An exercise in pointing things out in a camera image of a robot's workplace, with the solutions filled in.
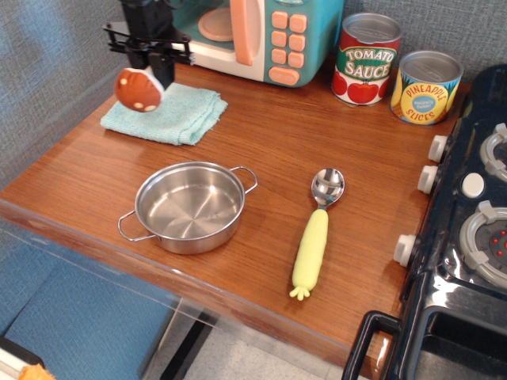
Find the wooden table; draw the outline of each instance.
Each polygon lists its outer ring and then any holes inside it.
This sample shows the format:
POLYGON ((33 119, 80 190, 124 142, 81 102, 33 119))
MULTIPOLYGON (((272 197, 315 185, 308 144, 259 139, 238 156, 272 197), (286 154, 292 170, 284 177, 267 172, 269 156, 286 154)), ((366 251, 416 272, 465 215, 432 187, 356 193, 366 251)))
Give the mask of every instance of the wooden table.
MULTIPOLYGON (((99 122, 111 98, 0 194, 0 216, 343 366, 366 312, 399 315, 406 270, 393 260, 396 242, 420 227, 429 197, 417 190, 419 174, 432 164, 433 136, 452 130, 469 86, 460 86, 446 121, 421 127, 399 120, 390 97, 373 106, 339 101, 333 69, 330 57, 309 85, 288 89, 178 66, 178 83, 215 90, 229 104, 200 142, 171 146, 106 131, 99 122), (233 238, 181 256, 121 237, 118 218, 133 209, 141 184, 186 161, 257 174, 233 238), (299 302, 288 296, 292 267, 316 208, 312 178, 326 167, 341 170, 346 188, 328 209, 317 287, 299 302)), ((248 176, 242 180, 248 188, 248 176)), ((133 219, 124 228, 145 234, 133 219)))

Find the spoon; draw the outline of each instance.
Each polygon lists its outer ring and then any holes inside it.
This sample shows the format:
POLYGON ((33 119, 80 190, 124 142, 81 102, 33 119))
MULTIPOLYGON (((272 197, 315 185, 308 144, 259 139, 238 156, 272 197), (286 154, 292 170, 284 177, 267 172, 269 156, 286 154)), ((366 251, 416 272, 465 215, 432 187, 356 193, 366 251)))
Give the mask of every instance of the spoon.
POLYGON ((317 284, 318 273, 327 243, 329 216, 326 209, 340 199, 345 190, 345 179, 332 168, 322 169, 311 183, 311 192, 318 204, 303 232, 292 272, 292 290, 289 295, 303 301, 310 297, 317 284))

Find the stove knob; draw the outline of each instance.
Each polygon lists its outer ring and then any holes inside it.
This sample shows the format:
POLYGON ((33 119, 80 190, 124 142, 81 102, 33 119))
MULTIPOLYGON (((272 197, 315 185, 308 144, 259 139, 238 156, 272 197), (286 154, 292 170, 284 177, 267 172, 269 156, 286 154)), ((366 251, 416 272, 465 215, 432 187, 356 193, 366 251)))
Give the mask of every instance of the stove knob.
POLYGON ((468 174, 461 184, 461 191, 468 198, 478 198, 484 191, 484 179, 478 173, 468 174))
POLYGON ((395 261, 398 261, 402 267, 408 265, 414 244, 414 235, 399 235, 398 244, 396 244, 395 249, 395 261))
POLYGON ((433 138, 433 142, 431 143, 431 147, 429 148, 428 153, 428 158, 431 161, 434 161, 436 163, 440 163, 440 161, 442 161, 442 155, 444 154, 447 140, 448 140, 447 136, 436 135, 433 138))
POLYGON ((421 176, 419 177, 419 183, 417 189, 421 190, 425 194, 429 194, 435 183, 436 171, 438 166, 425 166, 422 170, 421 176))

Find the gray fabric wall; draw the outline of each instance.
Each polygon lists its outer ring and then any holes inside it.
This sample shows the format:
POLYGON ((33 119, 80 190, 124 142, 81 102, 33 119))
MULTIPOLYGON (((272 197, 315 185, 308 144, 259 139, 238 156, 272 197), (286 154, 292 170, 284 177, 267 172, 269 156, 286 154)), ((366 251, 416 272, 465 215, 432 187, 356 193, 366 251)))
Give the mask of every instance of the gray fabric wall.
POLYGON ((398 62, 416 50, 453 54, 464 65, 465 82, 507 63, 507 0, 345 0, 344 17, 357 12, 385 14, 401 24, 398 62))
POLYGON ((112 95, 126 56, 101 26, 117 0, 2 0, 0 189, 112 95))
MULTIPOLYGON (((398 57, 420 49, 456 55, 470 82, 507 63, 507 1, 345 0, 398 20, 398 57)), ((119 0, 2 0, 0 6, 0 189, 112 94, 126 64, 108 50, 106 21, 123 19, 119 0)))

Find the stainless steel pot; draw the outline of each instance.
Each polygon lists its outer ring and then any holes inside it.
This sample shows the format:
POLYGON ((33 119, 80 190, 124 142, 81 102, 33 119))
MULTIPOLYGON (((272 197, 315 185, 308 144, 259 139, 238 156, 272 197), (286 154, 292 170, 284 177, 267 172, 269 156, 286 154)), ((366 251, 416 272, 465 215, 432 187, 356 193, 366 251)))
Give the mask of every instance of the stainless steel pot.
POLYGON ((118 220, 118 230, 129 241, 156 238, 172 253, 207 252, 232 237, 245 206, 245 195, 257 185, 255 173, 244 166, 226 169, 202 161, 168 166, 139 188, 135 210, 118 220), (255 180, 246 191, 233 173, 237 169, 247 170, 255 180), (134 213, 151 235, 133 238, 124 233, 121 223, 134 213))

